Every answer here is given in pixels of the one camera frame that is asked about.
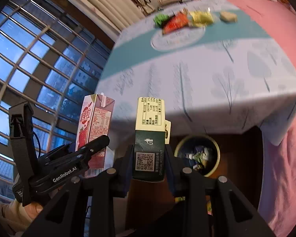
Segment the person left hand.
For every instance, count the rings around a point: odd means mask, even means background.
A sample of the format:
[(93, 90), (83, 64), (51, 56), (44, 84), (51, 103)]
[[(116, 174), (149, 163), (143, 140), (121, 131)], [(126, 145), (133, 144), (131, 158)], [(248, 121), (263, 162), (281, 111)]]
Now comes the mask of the person left hand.
[(16, 199), (9, 204), (0, 202), (0, 223), (9, 236), (21, 236), (42, 210), (36, 202), (25, 207)]

